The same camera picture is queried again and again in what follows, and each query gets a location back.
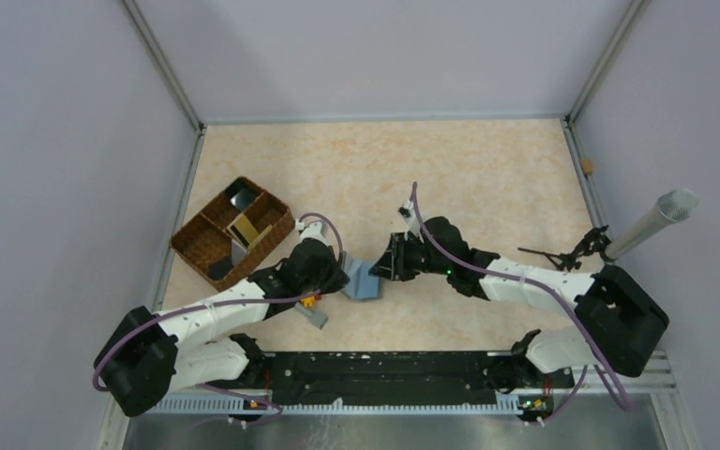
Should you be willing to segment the grey card holder wallet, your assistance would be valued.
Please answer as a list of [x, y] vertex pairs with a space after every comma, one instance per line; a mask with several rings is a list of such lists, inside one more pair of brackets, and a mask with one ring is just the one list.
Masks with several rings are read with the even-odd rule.
[[372, 263], [356, 259], [346, 251], [343, 251], [341, 256], [341, 270], [349, 278], [341, 292], [353, 302], [368, 302], [380, 299], [383, 296], [382, 280], [369, 273]]

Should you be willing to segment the brown woven divided basket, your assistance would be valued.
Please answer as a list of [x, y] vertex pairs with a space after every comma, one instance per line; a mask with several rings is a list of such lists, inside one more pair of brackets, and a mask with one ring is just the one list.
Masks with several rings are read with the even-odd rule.
[[235, 178], [171, 238], [172, 249], [218, 291], [249, 276], [293, 230], [291, 208]]

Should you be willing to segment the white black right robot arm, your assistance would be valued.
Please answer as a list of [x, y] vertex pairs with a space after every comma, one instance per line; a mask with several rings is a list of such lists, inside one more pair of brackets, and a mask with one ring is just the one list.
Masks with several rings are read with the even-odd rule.
[[428, 219], [420, 231], [392, 233], [369, 273], [392, 281], [444, 276], [467, 297], [567, 314], [573, 325], [532, 331], [514, 345], [523, 354], [512, 372], [525, 386], [560, 368], [591, 365], [636, 378], [669, 325], [666, 312], [619, 266], [568, 273], [514, 262], [470, 247], [446, 217]]

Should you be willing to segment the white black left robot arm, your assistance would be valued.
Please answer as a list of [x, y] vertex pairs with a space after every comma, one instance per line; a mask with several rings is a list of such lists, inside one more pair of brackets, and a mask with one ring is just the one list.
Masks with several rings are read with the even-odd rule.
[[289, 257], [225, 291], [159, 312], [135, 307], [97, 355], [93, 387], [111, 394], [124, 415], [134, 417], [183, 388], [228, 380], [246, 388], [257, 384], [263, 375], [259, 351], [228, 332], [269, 320], [316, 294], [341, 290], [349, 281], [343, 256], [341, 247], [306, 238]]

